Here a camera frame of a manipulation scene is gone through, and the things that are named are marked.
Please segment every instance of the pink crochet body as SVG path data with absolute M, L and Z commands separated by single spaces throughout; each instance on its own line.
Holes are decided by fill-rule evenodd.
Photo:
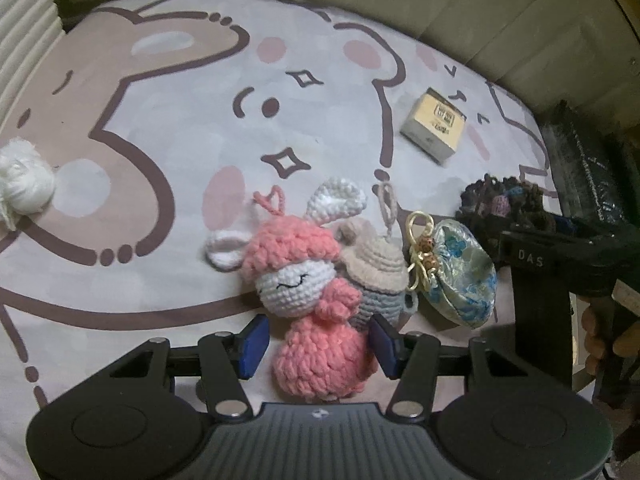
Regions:
M 336 278 L 315 312 L 292 323 L 273 365 L 286 393 L 311 400 L 363 391 L 378 362 L 366 335 L 346 323 L 357 313 L 360 298 L 346 280 Z
M 276 216 L 249 242 L 241 272 L 251 282 L 289 264 L 309 259 L 335 261 L 339 254 L 340 244 L 329 229 L 297 216 Z

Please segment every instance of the padded headboard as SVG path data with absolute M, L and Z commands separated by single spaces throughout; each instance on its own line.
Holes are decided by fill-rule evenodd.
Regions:
M 0 0 L 0 126 L 31 73 L 63 35 L 53 0 Z
M 101 0 L 58 0 L 81 14 Z M 518 95 L 640 123 L 640 40 L 617 0 L 310 0 L 386 23 Z

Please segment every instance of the pink crochet bunny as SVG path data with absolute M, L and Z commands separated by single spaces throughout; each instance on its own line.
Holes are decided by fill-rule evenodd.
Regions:
M 278 208 L 271 205 L 274 196 Z M 304 316 L 292 323 L 274 361 L 278 384 L 288 394 L 308 400 L 361 392 L 378 364 L 367 349 L 366 336 L 346 322 L 357 313 L 361 295 L 347 280 L 336 278 L 340 244 L 321 225 L 359 214 L 366 207 L 364 192 L 349 180 L 330 179 L 316 190 L 302 218 L 285 216 L 279 186 L 267 196 L 254 193 L 254 200 L 273 218 L 248 242 L 242 276 L 255 281 L 271 313 Z M 245 240 L 238 233 L 214 234 L 209 259 L 232 268 Z M 232 250 L 225 253 L 224 248 Z

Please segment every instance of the bed sheet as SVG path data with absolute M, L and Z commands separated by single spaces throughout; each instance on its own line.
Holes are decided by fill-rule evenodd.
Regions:
M 467 117 L 457 153 L 438 165 L 399 134 L 432 87 Z M 451 216 L 460 191 L 489 172 L 545 189 L 559 212 L 548 156 L 530 111 L 438 51 L 337 9 L 291 0 L 118 0 L 91 12 L 45 58 L 0 144 L 34 142 L 58 188 L 41 215 L 0 233 L 0 476 L 35 478 L 24 433 L 51 402 L 152 336 L 174 346 L 240 330 L 260 304 L 236 272 L 216 272 L 211 230 L 255 229 L 254 190 L 283 187 L 301 214 L 329 176 L 364 189 L 394 183 L 400 219 Z M 373 193 L 364 216 L 382 232 Z M 394 235 L 401 237 L 401 221 Z M 259 409 L 287 400 L 272 341 L 245 384 Z M 473 334 L 513 343 L 508 269 L 496 316 L 457 327 L 428 304 L 406 330 L 465 345 Z M 378 372 L 349 402 L 384 407 L 395 383 Z M 196 407 L 194 380 L 177 393 Z M 462 393 L 441 378 L 436 409 Z

